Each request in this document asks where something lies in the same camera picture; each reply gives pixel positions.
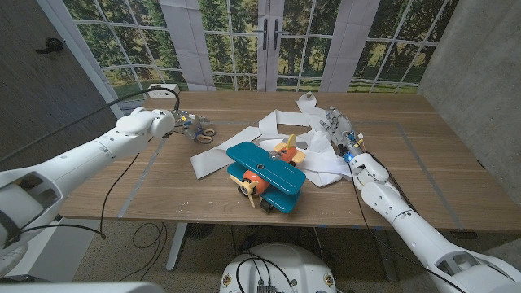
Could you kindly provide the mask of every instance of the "paper strip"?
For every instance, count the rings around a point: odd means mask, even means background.
[[[234,161],[226,154],[226,150],[241,142],[250,142],[260,135],[261,132],[257,127],[249,126],[213,149],[194,155],[190,158],[190,161],[194,167],[195,176],[200,179],[232,164]]]

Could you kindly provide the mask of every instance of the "toy airplane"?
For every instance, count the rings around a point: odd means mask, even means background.
[[[259,195],[260,207],[265,212],[273,207],[285,213],[293,210],[306,180],[305,174],[294,167],[305,158],[295,147],[295,135],[292,134],[287,143],[275,146],[274,151],[242,142],[229,148],[226,154],[236,161],[228,167],[230,178],[253,207],[252,195]]]

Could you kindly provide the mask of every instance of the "gray wall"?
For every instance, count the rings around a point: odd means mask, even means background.
[[[521,205],[521,1],[460,0],[418,92]]]

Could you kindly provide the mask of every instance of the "electrical outlet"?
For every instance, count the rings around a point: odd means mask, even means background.
[[[167,88],[167,89],[173,90],[177,94],[179,94],[179,86],[177,86],[177,84],[151,84],[148,88],[150,89],[153,86],[160,86],[163,88]],[[171,92],[166,91],[166,90],[154,90],[154,91],[148,92],[148,95],[151,98],[175,98],[175,96]]]

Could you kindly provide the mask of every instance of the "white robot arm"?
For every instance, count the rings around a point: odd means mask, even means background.
[[[425,268],[459,288],[431,274],[440,292],[521,291],[521,273],[516,268],[452,244],[419,216],[388,182],[387,170],[360,148],[345,116],[332,107],[328,120],[329,125],[322,125],[338,147],[339,155],[349,164],[362,200],[393,226]]]
[[[51,223],[78,186],[114,160],[145,150],[150,137],[163,137],[175,122],[169,111],[139,107],[99,138],[41,164],[0,172],[0,256],[40,232],[21,231]]]

